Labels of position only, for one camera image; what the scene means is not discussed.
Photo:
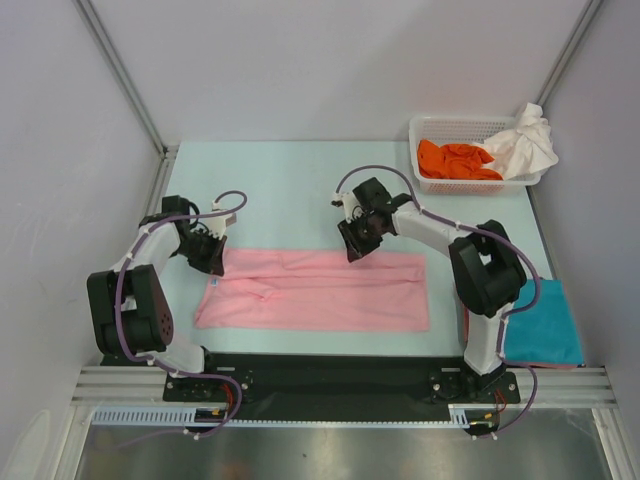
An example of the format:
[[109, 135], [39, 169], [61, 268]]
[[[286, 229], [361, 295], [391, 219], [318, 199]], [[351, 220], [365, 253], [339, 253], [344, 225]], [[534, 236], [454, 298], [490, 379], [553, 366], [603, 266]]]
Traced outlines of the pink t shirt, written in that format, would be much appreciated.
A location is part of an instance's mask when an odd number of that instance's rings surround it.
[[195, 313], [205, 328], [414, 333], [430, 328], [426, 260], [374, 252], [232, 249]]

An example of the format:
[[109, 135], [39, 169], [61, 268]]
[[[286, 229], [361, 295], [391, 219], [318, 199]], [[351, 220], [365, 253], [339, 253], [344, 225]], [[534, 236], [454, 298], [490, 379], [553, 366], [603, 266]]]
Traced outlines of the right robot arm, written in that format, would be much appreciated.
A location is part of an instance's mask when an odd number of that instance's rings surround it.
[[463, 393], [484, 401], [497, 389], [493, 373], [502, 364], [503, 336], [510, 309], [527, 278], [518, 252], [501, 223], [477, 227], [428, 213], [409, 194], [392, 196], [375, 177], [347, 193], [333, 194], [345, 219], [338, 224], [347, 259], [358, 261], [376, 250], [386, 235], [418, 241], [446, 256], [456, 294], [468, 313]]

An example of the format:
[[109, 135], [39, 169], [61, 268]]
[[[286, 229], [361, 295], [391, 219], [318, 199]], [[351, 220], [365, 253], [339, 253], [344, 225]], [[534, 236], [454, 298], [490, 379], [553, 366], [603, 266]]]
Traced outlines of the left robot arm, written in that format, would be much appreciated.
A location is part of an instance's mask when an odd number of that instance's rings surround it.
[[218, 203], [202, 216], [179, 195], [162, 199], [161, 211], [144, 217], [129, 251], [110, 269], [91, 274], [87, 293], [96, 344], [116, 365], [161, 364], [197, 398], [214, 397], [220, 374], [205, 365], [206, 349], [181, 337], [159, 279], [175, 256], [206, 275], [222, 276], [226, 230], [235, 223]]

